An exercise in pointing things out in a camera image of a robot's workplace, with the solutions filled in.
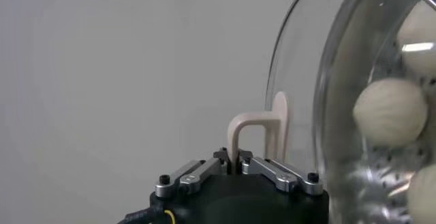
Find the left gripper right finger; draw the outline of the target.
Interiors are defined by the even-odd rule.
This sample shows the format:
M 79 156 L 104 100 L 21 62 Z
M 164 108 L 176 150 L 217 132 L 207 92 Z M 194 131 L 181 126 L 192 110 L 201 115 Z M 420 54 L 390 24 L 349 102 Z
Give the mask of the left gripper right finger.
M 290 193 L 299 189 L 307 195 L 322 195 L 324 186 L 316 172 L 304 173 L 275 159 L 254 157 L 250 151 L 239 150 L 238 161 L 242 174 L 260 174 L 271 181 L 279 191 Z

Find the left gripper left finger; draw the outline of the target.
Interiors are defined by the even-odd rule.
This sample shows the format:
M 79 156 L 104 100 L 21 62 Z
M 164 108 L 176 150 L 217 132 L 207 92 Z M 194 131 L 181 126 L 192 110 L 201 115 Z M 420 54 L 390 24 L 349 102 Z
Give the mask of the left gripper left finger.
M 162 174 L 155 184 L 155 195 L 171 198 L 180 188 L 187 194 L 197 193 L 210 176 L 228 173 L 229 157 L 227 148 L 220 148 L 208 160 L 192 160 L 172 174 Z

